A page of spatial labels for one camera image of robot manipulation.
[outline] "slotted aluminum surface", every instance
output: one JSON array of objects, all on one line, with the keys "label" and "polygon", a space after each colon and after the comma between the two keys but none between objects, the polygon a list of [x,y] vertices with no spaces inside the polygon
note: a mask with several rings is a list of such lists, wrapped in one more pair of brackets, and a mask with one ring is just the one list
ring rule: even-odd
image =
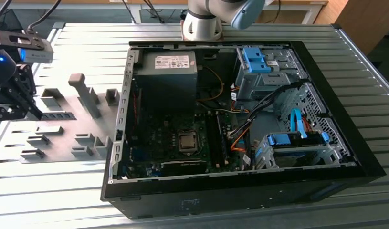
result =
[{"label": "slotted aluminum surface", "polygon": [[[84,72],[97,92],[121,89],[129,41],[180,40],[177,24],[67,24],[51,33],[55,61],[35,66],[38,86]],[[302,40],[367,139],[387,176],[324,201],[191,217],[129,220],[100,200],[105,161],[0,163],[0,228],[389,228],[389,84],[342,30],[327,25],[225,26],[227,40]],[[0,125],[3,131],[14,123]]]}]

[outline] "motherboard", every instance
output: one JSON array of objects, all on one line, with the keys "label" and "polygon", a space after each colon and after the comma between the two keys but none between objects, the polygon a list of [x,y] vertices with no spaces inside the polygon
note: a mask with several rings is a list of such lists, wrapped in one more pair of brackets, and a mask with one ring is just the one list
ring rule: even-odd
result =
[{"label": "motherboard", "polygon": [[225,139],[233,114],[148,115],[136,133],[130,173],[136,178],[240,171]]}]

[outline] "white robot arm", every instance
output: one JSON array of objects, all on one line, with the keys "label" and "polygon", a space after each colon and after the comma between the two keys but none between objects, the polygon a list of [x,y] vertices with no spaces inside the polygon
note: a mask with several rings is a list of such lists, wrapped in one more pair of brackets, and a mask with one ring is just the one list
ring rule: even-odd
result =
[{"label": "white robot arm", "polygon": [[185,39],[219,40],[223,35],[221,20],[240,30],[247,29],[257,20],[264,4],[265,0],[189,0]]}]

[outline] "case label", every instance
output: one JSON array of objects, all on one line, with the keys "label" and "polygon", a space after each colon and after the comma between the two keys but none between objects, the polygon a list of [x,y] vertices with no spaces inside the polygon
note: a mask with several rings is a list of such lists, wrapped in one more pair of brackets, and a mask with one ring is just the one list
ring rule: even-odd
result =
[{"label": "case label", "polygon": [[247,154],[244,154],[243,159],[244,159],[244,161],[248,163],[248,165],[252,164],[252,159],[251,159],[251,157],[249,157]]},{"label": "case label", "polygon": [[189,56],[158,56],[156,69],[160,68],[191,68]]}]

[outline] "sticker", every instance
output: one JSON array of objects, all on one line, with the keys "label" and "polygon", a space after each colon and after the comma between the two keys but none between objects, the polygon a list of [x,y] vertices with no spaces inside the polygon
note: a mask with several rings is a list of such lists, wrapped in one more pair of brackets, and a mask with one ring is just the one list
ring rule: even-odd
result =
[{"label": "sticker", "polygon": [[232,92],[232,100],[237,101],[237,93]]},{"label": "sticker", "polygon": [[248,163],[248,165],[251,165],[252,159],[249,158],[249,156],[247,154],[244,155],[243,159]]},{"label": "sticker", "polygon": [[189,56],[158,56],[156,69],[160,68],[191,68]]},{"label": "sticker", "polygon": [[277,61],[267,61],[267,63],[268,63],[269,65],[279,65],[279,62],[277,62]]},{"label": "sticker", "polygon": [[188,199],[181,202],[181,210],[193,211],[201,207],[201,199]]}]

